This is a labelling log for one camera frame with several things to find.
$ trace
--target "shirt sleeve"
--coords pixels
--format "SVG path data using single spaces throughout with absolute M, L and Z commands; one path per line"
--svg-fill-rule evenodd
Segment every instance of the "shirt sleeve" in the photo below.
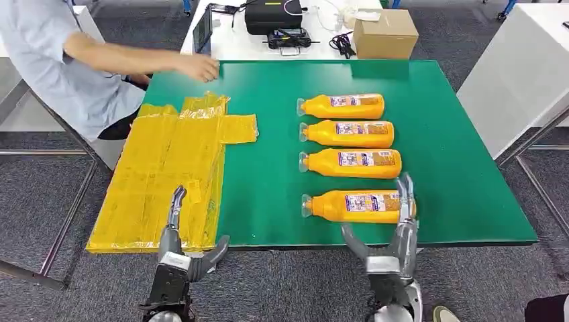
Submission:
M 23 40 L 39 53 L 66 62 L 65 41 L 71 34 L 81 31 L 67 3 L 63 0 L 17 0 L 15 6 L 12 19 Z

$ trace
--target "bottle label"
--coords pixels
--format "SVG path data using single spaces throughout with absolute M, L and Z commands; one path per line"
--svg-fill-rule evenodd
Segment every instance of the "bottle label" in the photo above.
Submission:
M 336 134 L 387 134 L 387 122 L 336 123 Z
M 393 166 L 395 158 L 391 151 L 377 152 L 338 152 L 340 166 Z
M 399 193 L 346 195 L 346 210 L 354 212 L 396 211 L 399 210 Z
M 377 103 L 379 103 L 379 96 L 377 94 L 344 95 L 344 96 L 330 97 L 330 105 L 332 105 L 333 107 L 373 105 Z

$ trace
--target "tablet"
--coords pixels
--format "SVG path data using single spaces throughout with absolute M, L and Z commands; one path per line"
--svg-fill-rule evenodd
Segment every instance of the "tablet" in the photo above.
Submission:
M 205 12 L 201 16 L 197 25 L 194 28 L 194 53 L 196 54 L 211 54 L 211 43 L 209 39 L 213 29 L 211 26 L 211 7 L 207 6 Z

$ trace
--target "yellow plastic bag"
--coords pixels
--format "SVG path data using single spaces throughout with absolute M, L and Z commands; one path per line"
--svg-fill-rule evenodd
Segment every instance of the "yellow plastic bag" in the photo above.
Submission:
M 182 111 L 143 105 L 115 169 L 87 250 L 156 252 L 175 188 L 184 251 L 212 248 L 223 183 L 224 143 L 254 142 L 255 115 L 225 115 L 228 97 L 187 97 Z

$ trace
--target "cardboard box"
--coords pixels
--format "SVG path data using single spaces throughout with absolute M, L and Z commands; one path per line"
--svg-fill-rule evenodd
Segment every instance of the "cardboard box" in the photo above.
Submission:
M 418 37 L 407 10 L 384 9 L 379 21 L 357 20 L 354 28 L 358 58 L 409 59 Z

